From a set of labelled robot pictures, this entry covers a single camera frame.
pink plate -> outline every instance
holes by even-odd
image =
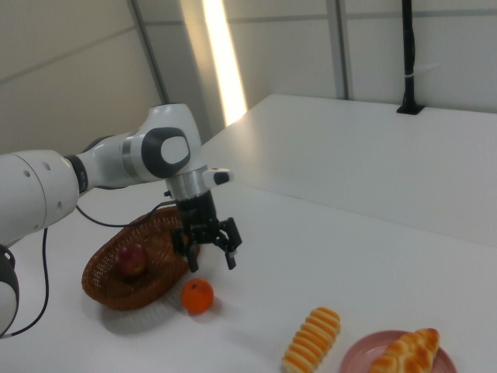
[[[373,360],[405,333],[402,330],[387,330],[365,336],[349,348],[340,364],[339,373],[367,373]],[[435,357],[432,373],[457,373],[449,355],[441,348]]]

croissant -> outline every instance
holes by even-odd
[[[295,333],[281,359],[287,373],[311,373],[333,345],[340,331],[340,316],[331,309],[319,307]]]
[[[431,373],[439,342],[435,329],[406,333],[371,363],[368,373]]]

brown woven basket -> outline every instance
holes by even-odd
[[[120,311],[145,307],[163,296],[189,270],[188,263],[172,248],[170,230],[179,225],[176,207],[167,207],[157,210],[142,225],[122,229],[86,265],[82,276],[85,293]],[[115,267],[117,250],[132,242],[143,245],[149,259],[147,271],[135,280],[122,277]]]

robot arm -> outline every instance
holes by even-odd
[[[176,201],[182,227],[172,233],[176,253],[198,269],[196,244],[223,249],[228,267],[241,239],[232,218],[218,221],[210,189],[232,180],[226,169],[208,169],[192,114],[184,104],[150,109],[134,133],[104,138],[78,155],[52,151],[0,156],[0,243],[8,246],[24,235],[70,214],[80,193],[94,187],[120,188],[165,180]]]

apple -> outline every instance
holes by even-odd
[[[125,277],[138,277],[148,267],[147,250],[139,243],[122,246],[116,253],[117,270]]]

